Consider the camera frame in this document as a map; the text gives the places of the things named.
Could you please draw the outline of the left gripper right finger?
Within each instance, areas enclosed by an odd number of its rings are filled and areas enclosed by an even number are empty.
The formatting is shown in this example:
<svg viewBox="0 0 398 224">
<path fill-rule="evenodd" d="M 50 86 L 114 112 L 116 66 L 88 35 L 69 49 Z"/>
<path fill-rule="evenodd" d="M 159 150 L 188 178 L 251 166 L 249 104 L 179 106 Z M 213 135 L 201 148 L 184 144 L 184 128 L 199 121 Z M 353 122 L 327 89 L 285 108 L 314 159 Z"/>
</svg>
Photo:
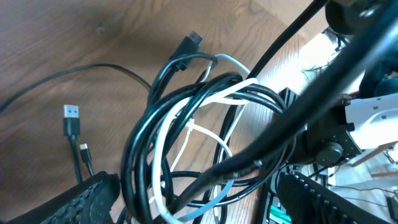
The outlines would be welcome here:
<svg viewBox="0 0 398 224">
<path fill-rule="evenodd" d="M 281 174 L 277 196 L 297 224 L 388 224 L 301 173 Z"/>
</svg>

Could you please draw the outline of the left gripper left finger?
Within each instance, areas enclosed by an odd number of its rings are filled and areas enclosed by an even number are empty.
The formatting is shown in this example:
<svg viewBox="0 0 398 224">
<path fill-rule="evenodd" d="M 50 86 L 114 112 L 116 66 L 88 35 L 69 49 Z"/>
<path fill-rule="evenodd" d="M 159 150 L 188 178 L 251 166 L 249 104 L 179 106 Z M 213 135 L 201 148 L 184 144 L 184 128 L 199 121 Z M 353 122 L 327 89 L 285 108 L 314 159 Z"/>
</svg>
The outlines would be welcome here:
<svg viewBox="0 0 398 224">
<path fill-rule="evenodd" d="M 119 176 L 101 171 L 9 223 L 111 223 Z"/>
</svg>

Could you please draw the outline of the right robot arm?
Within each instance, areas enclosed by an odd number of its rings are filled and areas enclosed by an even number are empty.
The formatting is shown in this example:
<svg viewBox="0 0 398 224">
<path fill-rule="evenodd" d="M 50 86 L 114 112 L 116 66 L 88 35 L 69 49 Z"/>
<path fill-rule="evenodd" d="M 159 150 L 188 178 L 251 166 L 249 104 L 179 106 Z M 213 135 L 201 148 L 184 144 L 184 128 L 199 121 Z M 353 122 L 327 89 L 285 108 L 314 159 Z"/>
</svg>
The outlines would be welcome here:
<svg viewBox="0 0 398 224">
<path fill-rule="evenodd" d="M 297 135 L 289 164 L 333 166 L 363 150 L 397 144 L 397 47 L 366 70 L 356 96 L 350 96 Z"/>
</svg>

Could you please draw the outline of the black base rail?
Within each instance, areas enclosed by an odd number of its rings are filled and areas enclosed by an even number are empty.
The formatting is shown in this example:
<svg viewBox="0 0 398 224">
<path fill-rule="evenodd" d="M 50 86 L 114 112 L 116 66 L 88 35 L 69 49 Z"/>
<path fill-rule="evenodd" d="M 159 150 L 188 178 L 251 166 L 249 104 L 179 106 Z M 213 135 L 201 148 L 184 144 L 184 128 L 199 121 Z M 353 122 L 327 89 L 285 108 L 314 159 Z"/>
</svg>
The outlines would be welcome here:
<svg viewBox="0 0 398 224">
<path fill-rule="evenodd" d="M 253 223 L 310 223 L 305 217 L 311 217 L 313 209 L 295 175 L 285 172 L 277 175 L 274 191 L 270 180 L 262 185 Z"/>
</svg>

